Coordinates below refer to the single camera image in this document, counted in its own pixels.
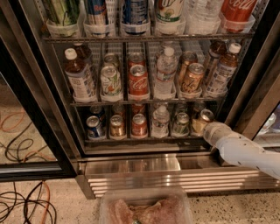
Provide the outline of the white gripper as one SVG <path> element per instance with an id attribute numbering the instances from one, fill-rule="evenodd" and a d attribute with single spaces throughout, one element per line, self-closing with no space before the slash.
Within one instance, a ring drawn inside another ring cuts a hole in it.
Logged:
<path id="1" fill-rule="evenodd" d="M 231 128 L 222 122 L 207 124 L 207 121 L 201 119 L 192 120 L 192 130 L 196 136 L 203 135 L 204 140 L 212 146 L 215 146 L 220 139 L 232 132 Z"/>

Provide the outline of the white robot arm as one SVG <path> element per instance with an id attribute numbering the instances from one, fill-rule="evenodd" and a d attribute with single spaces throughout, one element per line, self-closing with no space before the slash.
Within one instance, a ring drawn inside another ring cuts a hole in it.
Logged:
<path id="1" fill-rule="evenodd" d="M 198 133 L 230 165 L 259 170 L 280 179 L 280 153 L 265 150 L 222 122 L 198 122 Z"/>

